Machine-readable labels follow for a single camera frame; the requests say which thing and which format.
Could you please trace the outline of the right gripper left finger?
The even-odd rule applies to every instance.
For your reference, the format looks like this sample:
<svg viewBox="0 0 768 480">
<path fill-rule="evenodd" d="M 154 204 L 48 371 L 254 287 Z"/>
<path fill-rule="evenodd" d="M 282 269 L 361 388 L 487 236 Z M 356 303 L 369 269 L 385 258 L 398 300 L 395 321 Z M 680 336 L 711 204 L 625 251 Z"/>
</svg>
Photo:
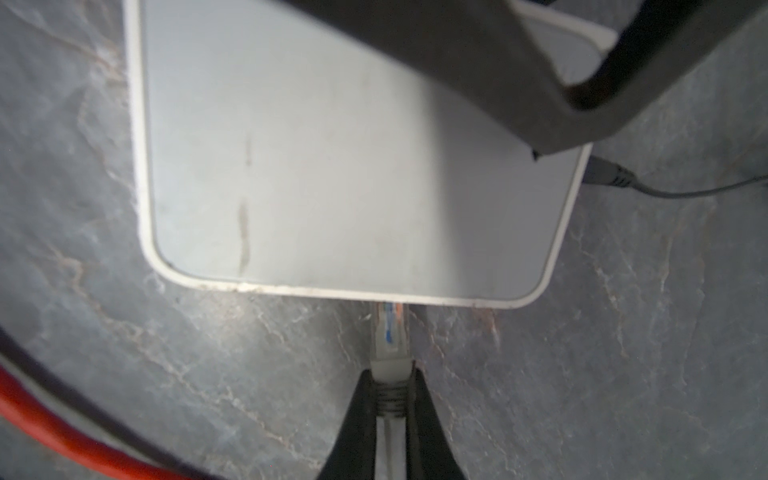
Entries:
<svg viewBox="0 0 768 480">
<path fill-rule="evenodd" d="M 377 387 L 370 370 L 359 376 L 336 441 L 318 480 L 371 480 L 377 453 Z"/>
</svg>

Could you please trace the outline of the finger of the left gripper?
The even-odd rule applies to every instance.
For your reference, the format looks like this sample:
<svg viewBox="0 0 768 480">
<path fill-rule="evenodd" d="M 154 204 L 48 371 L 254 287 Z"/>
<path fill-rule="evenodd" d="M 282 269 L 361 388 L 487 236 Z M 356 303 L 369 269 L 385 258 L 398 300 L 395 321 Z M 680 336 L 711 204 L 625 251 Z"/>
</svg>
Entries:
<svg viewBox="0 0 768 480">
<path fill-rule="evenodd" d="M 646 1 L 588 79 L 564 84 L 504 1 L 299 1 L 455 90 L 541 154 L 609 137 L 754 16 L 758 1 Z"/>
</svg>

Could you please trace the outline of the white network switch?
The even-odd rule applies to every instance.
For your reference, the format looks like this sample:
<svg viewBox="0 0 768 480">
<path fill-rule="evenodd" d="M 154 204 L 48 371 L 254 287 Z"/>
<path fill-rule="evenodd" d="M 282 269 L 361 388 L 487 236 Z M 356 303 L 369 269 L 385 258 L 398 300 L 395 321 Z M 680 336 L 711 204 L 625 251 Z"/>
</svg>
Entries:
<svg viewBox="0 0 768 480">
<path fill-rule="evenodd" d="M 123 14 L 138 236 L 167 280 L 500 309 L 547 288 L 590 144 L 535 156 L 275 1 Z"/>
</svg>

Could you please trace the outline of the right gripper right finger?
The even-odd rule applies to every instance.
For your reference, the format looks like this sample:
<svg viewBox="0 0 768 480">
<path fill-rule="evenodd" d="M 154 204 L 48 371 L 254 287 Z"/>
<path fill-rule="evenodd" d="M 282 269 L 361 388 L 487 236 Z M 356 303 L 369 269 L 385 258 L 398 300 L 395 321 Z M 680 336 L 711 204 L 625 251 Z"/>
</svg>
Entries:
<svg viewBox="0 0 768 480">
<path fill-rule="evenodd" d="M 465 480 L 448 439 L 423 372 L 414 368 L 406 397 L 406 478 L 408 480 Z"/>
</svg>

